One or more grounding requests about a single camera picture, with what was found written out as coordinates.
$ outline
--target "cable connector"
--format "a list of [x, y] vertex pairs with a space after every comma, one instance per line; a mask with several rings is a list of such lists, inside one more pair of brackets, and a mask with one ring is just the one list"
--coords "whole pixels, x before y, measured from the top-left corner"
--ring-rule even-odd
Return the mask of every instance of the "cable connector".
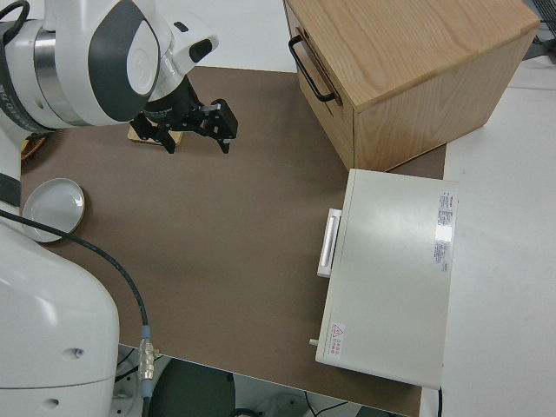
[[142, 339], [139, 344], [139, 380], [141, 381], [142, 397], [152, 396], [152, 380], [155, 376], [155, 349], [150, 341], [150, 328], [143, 326]]

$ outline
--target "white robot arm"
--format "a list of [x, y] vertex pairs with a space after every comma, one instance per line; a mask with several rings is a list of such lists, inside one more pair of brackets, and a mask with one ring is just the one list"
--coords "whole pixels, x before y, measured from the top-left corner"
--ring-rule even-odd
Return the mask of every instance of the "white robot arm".
[[[147, 0], [50, 0], [44, 20], [0, 23], [0, 210], [16, 215], [20, 147], [30, 132], [130, 121], [173, 152], [169, 130], [216, 139], [237, 121], [223, 100], [199, 102], [188, 72], [217, 46], [191, 15], [167, 23]], [[105, 417], [118, 318], [105, 288], [0, 216], [0, 414]], [[143, 327], [143, 350], [149, 328]], [[150, 372], [149, 359], [143, 372]], [[146, 385], [144, 397], [149, 396]]]

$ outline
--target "small dish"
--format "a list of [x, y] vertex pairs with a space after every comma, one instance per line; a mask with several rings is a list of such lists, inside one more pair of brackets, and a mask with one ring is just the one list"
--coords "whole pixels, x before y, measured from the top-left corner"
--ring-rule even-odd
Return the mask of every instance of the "small dish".
[[[74, 231], [83, 218], [85, 196], [83, 190], [68, 178], [55, 178], [39, 185], [23, 207], [23, 217], [58, 228], [63, 232]], [[62, 239], [37, 228], [23, 226], [28, 237], [47, 243]]]

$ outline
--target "red warning triangle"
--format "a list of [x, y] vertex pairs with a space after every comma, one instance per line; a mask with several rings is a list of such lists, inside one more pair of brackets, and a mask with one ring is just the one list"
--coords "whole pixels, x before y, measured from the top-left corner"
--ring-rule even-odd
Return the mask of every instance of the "red warning triangle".
[[340, 334], [344, 334], [344, 331], [339, 328], [337, 325], [333, 325], [332, 326], [332, 336], [333, 337], [338, 337]]

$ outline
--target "wooden drawer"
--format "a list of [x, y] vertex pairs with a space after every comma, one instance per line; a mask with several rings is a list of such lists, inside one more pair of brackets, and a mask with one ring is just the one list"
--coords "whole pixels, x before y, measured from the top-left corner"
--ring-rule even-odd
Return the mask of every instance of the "wooden drawer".
[[521, 0], [284, 0], [300, 85], [349, 168], [386, 171], [482, 126], [539, 26]]

